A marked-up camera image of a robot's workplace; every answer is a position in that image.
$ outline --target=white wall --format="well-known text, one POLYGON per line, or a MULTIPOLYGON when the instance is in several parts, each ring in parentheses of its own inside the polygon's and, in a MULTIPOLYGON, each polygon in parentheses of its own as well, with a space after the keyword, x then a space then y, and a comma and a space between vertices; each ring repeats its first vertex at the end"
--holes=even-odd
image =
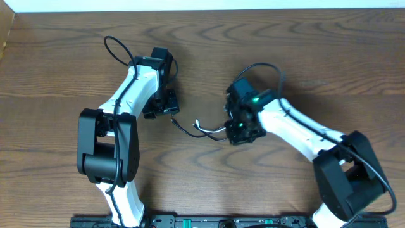
POLYGON ((78 11, 399 8, 405 0, 4 0, 16 13, 78 11))

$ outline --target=wire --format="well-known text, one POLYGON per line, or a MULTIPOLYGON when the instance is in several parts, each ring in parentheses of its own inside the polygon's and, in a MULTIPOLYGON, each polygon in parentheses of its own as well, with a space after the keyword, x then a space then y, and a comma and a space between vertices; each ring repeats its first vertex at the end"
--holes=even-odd
POLYGON ((118 206, 117 206, 115 198, 114 198, 114 194, 110 194, 110 197, 111 197, 111 201, 113 202, 113 207, 114 207, 116 213, 118 214, 118 220, 120 220, 120 227, 123 227, 124 222, 122 220, 122 214, 120 213, 120 209, 118 209, 118 206))
POLYGON ((268 66, 268 67, 272 67, 274 70, 276 70, 278 73, 281 73, 280 69, 278 69, 277 66, 270 64, 270 63, 254 63, 248 67, 246 67, 245 69, 243 69, 243 71, 241 71, 238 76, 236 76, 234 82, 236 82, 246 71, 248 71, 249 69, 256 67, 256 66, 268 66))
POLYGON ((340 143, 340 142, 336 141, 335 139, 329 137, 326 133, 318 132, 316 129, 312 128, 310 125, 308 125, 305 122, 301 121, 300 119, 296 118, 295 116, 293 116, 290 113, 290 110, 288 110, 288 109, 286 109, 284 107, 284 105, 281 102, 281 98, 282 98, 281 92, 282 92, 282 86, 283 86, 285 77, 284 77, 284 74, 280 71, 280 69, 277 66, 269 64, 269 63, 255 63, 255 64, 252 64, 252 65, 248 66, 247 68, 245 68, 243 71, 241 71, 234 81, 238 80, 242 76, 242 74, 244 72, 246 72, 248 69, 251 69, 252 67, 255 67, 255 66, 258 66, 258 65, 269 66, 269 67, 272 67, 274 70, 277 71, 277 73, 279 75, 277 99, 278 99, 278 103, 279 103, 281 109, 283 109, 283 111, 285 112, 286 115, 288 115, 290 118, 292 118, 297 123, 304 126, 305 128, 307 128, 310 131, 314 132, 318 136, 321 136, 322 138, 326 139, 327 141, 330 141, 331 143, 336 144, 340 149, 343 149, 345 152, 349 153, 350 155, 352 155, 353 157, 357 158, 359 161, 364 163, 371 171, 373 171, 375 173, 378 180, 384 185, 386 190, 389 192, 389 194, 391 196, 391 200, 392 200, 391 209, 386 210, 384 212, 361 212, 359 214, 367 215, 367 216, 384 216, 384 215, 388 215, 388 214, 394 212, 395 209, 397 208, 397 199, 395 197, 394 191, 392 190, 391 186, 384 180, 384 178, 375 170, 375 168, 372 165, 370 165, 370 163, 368 163, 362 156, 356 154, 351 149, 345 147, 342 143, 340 143))
POLYGON ((202 130, 200 130, 200 129, 198 128, 198 126, 197 126, 195 123, 192 124, 192 126, 193 126, 194 128, 196 128, 197 130, 201 131, 205 136, 207 136, 208 138, 210 138, 210 139, 212 139, 212 140, 214 140, 214 141, 223 142, 223 141, 228 140, 228 138, 219 139, 219 138, 217 138, 217 137, 211 136, 211 133, 203 132, 202 130))
POLYGON ((110 55, 112 55, 112 57, 114 57, 114 59, 116 59, 117 61, 119 61, 120 63, 124 64, 125 66, 128 66, 128 64, 124 63, 122 60, 120 60, 118 57, 115 56, 115 54, 109 49, 108 45, 107 45, 107 40, 108 39, 112 39, 115 42, 119 43, 119 45, 127 52, 127 54, 129 55, 132 64, 134 65, 134 76, 132 77, 131 81, 128 83, 128 85, 124 88, 124 90, 122 90, 121 94, 119 95, 119 97, 115 100, 115 105, 114 105, 114 112, 113 112, 113 123, 114 123, 114 138, 115 138, 115 151, 116 151, 116 170, 115 170, 115 177, 114 177, 114 181, 112 186, 106 190, 106 194, 111 196, 111 200, 113 202, 113 206, 114 209, 116 210, 117 214, 118 214, 118 218, 120 219, 120 226, 123 227, 124 224, 122 222, 122 214, 120 213, 114 196, 113 196, 113 191, 118 183, 118 179, 120 178, 120 172, 121 172, 121 158, 120 158, 120 140, 119 140, 119 133, 118 133, 118 117, 117 117, 117 113, 118 113, 118 108, 120 107, 120 103, 122 100, 122 97, 124 97, 125 93, 128 91, 128 89, 132 86, 132 84, 135 82, 135 80, 137 79, 138 76, 138 68, 135 64, 135 59, 132 56, 132 53, 129 51, 129 49, 117 38, 107 35, 106 37, 104 37, 104 46, 106 47, 108 53, 110 55))
POLYGON ((190 132, 186 131, 182 126, 180 126, 180 124, 179 124, 179 123, 177 122, 177 120, 175 120, 174 118, 171 118, 170 121, 171 121, 176 127, 178 127, 182 132, 186 133, 188 136, 195 137, 195 138, 206 137, 206 135, 196 136, 196 135, 194 135, 194 134, 191 134, 190 132))
POLYGON ((223 127, 220 127, 220 128, 218 128, 218 129, 216 129, 216 130, 206 130, 206 129, 204 129, 204 128, 202 128, 202 127, 200 126, 200 121, 198 121, 197 119, 196 119, 196 125, 197 125, 197 129, 198 129, 198 130, 200 130, 201 132, 207 132, 207 133, 219 133, 219 132, 221 132, 221 131, 223 131, 223 130, 226 129, 226 128, 223 126, 223 127))
POLYGON ((182 132, 184 132, 184 133, 187 134, 188 136, 195 137, 195 138, 208 137, 208 138, 210 138, 210 139, 212 139, 212 140, 214 140, 214 141, 218 141, 218 142, 222 142, 222 141, 226 141, 226 140, 227 140, 227 138, 225 138, 225 139, 219 139, 219 138, 217 138, 217 137, 211 136, 212 133, 207 133, 207 132, 201 131, 200 129, 197 128, 197 126, 196 126, 195 123, 193 124, 193 127, 196 128, 198 131, 202 132, 204 135, 202 135, 202 136, 197 136, 197 135, 191 134, 190 132, 186 131, 182 126, 180 126, 180 124, 179 124, 179 123, 177 122, 177 120, 175 120, 174 118, 170 119, 170 121, 172 122, 172 124, 174 124, 176 127, 178 127, 182 132))
POLYGON ((349 221, 347 221, 347 222, 342 226, 342 228, 349 227, 358 217, 359 217, 359 215, 357 214, 357 215, 353 216, 352 218, 350 218, 349 221))

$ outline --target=black bracket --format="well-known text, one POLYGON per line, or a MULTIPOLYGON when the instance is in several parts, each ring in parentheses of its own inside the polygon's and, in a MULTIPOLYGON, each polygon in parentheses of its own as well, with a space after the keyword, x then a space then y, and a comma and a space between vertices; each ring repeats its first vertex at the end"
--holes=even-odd
MULTIPOLYGON (((342 144, 364 158, 388 183, 369 140, 362 133, 354 131, 342 137, 342 144)), ((340 147, 321 151, 313 160, 316 181, 323 202, 329 210, 343 221, 347 221, 386 189, 373 171, 364 163, 349 156, 340 147), (354 166, 343 172, 339 161, 354 161, 354 166)))
POLYGON ((137 65, 152 67, 159 73, 159 89, 149 98, 142 110, 144 118, 155 119, 158 115, 171 114, 172 116, 180 111, 177 97, 173 89, 167 89, 169 82, 171 63, 173 56, 167 48, 153 48, 151 57, 135 57, 137 65))
MULTIPOLYGON (((117 115, 122 162, 118 187, 135 178, 139 166, 139 143, 137 119, 128 113, 117 115)), ((87 175, 91 183, 112 183, 116 172, 114 144, 98 142, 97 137, 106 136, 113 129, 113 116, 101 110, 85 108, 78 121, 77 169, 87 175)))
POLYGON ((252 143, 256 138, 266 135, 258 113, 275 98, 270 90, 260 94, 245 78, 229 86, 225 111, 230 120, 225 122, 225 127, 231 144, 252 143))

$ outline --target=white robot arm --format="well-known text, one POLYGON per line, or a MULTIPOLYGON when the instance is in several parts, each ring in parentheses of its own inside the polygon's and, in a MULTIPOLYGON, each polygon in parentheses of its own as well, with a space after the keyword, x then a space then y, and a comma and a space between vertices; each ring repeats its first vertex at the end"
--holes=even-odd
POLYGON ((342 227, 386 192, 387 179, 370 142, 360 132, 345 135, 324 127, 272 91, 260 94, 245 78, 236 80, 227 92, 225 109, 230 120, 225 122, 225 127, 231 144, 252 143, 269 132, 313 162, 324 201, 312 216, 318 228, 342 227), (353 161, 354 166, 348 171, 341 169, 343 163, 353 161))
POLYGON ((140 227, 145 207, 137 194, 134 177, 139 165, 136 121, 143 111, 145 118, 179 112, 173 90, 166 88, 173 57, 167 49, 154 48, 151 57, 136 57, 129 64, 127 78, 114 95, 98 110, 85 109, 79 118, 78 170, 105 195, 113 213, 114 224, 140 227), (116 113, 115 105, 119 103, 116 113), (114 131, 114 115, 117 132, 114 131), (119 138, 121 173, 111 194, 116 176, 116 147, 97 141, 97 137, 119 138))
MULTIPOLYGON (((282 98, 281 102, 296 118, 299 118, 319 132, 334 138, 336 141, 342 141, 341 137, 344 136, 343 133, 331 130, 315 122, 297 111, 285 98, 282 98)), ((328 151, 336 146, 334 143, 324 140, 324 138, 318 136, 313 131, 303 127, 289 115, 286 115, 276 99, 268 103, 263 108, 263 111, 258 113, 258 117, 265 131, 284 139, 284 141, 295 147, 295 149, 302 153, 309 161, 314 160, 320 151, 328 151)), ((337 218, 324 203, 322 203, 321 207, 313 214, 312 219, 318 228, 340 228, 346 223, 337 218)))
MULTIPOLYGON (((130 86, 128 91, 122 97, 121 105, 118 108, 118 114, 128 113, 135 116, 136 119, 139 118, 145 104, 159 87, 159 77, 156 70, 152 69, 150 66, 141 65, 138 65, 137 68, 137 80, 130 86)), ((131 66, 128 69, 127 78, 124 80, 120 88, 106 103, 99 107, 103 113, 113 114, 116 99, 134 76, 135 68, 131 66)), ((107 136, 114 137, 114 132, 112 130, 107 131, 107 136)), ((115 197, 116 206, 122 215, 123 224, 121 224, 120 220, 118 219, 118 213, 114 208, 111 197, 106 194, 106 190, 109 189, 112 184, 100 182, 99 184, 96 184, 96 186, 106 197, 108 205, 113 213, 112 220, 115 224, 123 225, 125 227, 138 227, 140 225, 140 222, 144 216, 145 207, 139 199, 134 180, 127 182, 124 188, 115 188, 112 193, 115 197)))

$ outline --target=wooden table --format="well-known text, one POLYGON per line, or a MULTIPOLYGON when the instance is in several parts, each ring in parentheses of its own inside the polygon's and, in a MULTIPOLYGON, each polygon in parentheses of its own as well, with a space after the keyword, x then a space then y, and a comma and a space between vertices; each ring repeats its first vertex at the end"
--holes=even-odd
MULTIPOLYGON (((405 10, 354 9, 18 14, 0 63, 1 227, 67 227, 71 216, 109 213, 76 166, 80 112, 127 75, 105 35, 137 55, 169 48, 180 66, 175 117, 192 132, 195 118, 207 127, 227 119, 225 89, 243 68, 276 64, 298 110, 368 136, 399 202, 390 227, 405 223, 405 10)), ((260 90, 278 81, 266 68, 246 77, 260 90)), ((320 206, 311 163, 277 136, 231 146, 188 137, 169 116, 138 124, 135 180, 149 208, 267 215, 320 206)), ((389 206, 386 194, 368 209, 389 206)))

